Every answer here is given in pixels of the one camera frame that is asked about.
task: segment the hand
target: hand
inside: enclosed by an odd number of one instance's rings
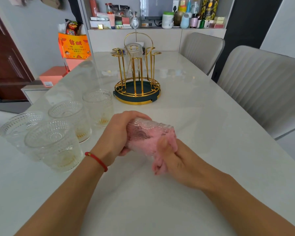
[[[149,116],[137,111],[124,111],[115,114],[90,152],[101,159],[106,166],[110,166],[118,155],[126,155],[130,151],[125,147],[127,142],[126,126],[130,120],[137,117],[151,120]]]
[[[219,170],[202,160],[181,140],[177,139],[178,151],[173,152],[166,137],[157,143],[157,151],[165,161],[169,173],[181,184],[195,189],[211,189],[214,175]]]

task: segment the dining table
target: dining table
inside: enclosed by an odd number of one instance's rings
[[[114,113],[135,110],[172,125],[199,157],[231,175],[248,192],[295,225],[295,161],[229,95],[176,51],[155,56],[161,96],[130,105],[113,97]],[[64,100],[82,101],[90,89],[114,91],[118,58],[89,57],[28,111],[48,112]],[[89,151],[104,131],[92,127],[81,143]],[[58,173],[33,162],[0,137],[0,236],[13,235],[73,171]],[[236,235],[199,190],[154,175],[152,160],[130,152],[104,173],[88,205],[80,235]]]

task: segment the barcode label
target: barcode label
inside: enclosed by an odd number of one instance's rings
[[[44,85],[46,87],[52,87],[53,86],[52,82],[44,82]]]

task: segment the person's left hand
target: person's left hand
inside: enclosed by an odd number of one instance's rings
[[[106,166],[110,166],[118,155],[126,155],[130,151],[125,147],[127,142],[126,126],[130,120],[137,117],[151,120],[149,116],[137,111],[124,111],[115,114],[90,152],[101,159]]]

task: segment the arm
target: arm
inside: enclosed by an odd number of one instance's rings
[[[110,166],[117,155],[125,155],[129,151],[124,147],[126,125],[136,117],[150,119],[136,111],[115,114],[90,152],[106,166]],[[96,160],[85,157],[15,236],[79,235],[87,206],[103,173],[103,167]]]
[[[295,226],[249,194],[234,178],[206,163],[178,139],[177,145],[174,153],[166,138],[157,144],[169,173],[178,182],[202,190],[237,234],[295,236]]]

